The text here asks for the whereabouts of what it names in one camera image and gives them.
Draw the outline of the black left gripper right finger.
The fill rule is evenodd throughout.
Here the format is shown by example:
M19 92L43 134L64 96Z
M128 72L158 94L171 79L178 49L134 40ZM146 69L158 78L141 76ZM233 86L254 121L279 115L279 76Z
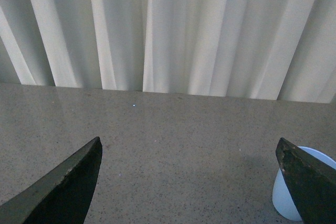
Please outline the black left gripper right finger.
M276 158L303 223L335 223L335 169L283 137Z

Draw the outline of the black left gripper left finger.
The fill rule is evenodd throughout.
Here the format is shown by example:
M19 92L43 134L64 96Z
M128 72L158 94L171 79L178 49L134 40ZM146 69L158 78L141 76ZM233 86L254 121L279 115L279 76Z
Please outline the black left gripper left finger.
M84 223L95 192L102 144L95 137L1 205L1 223Z

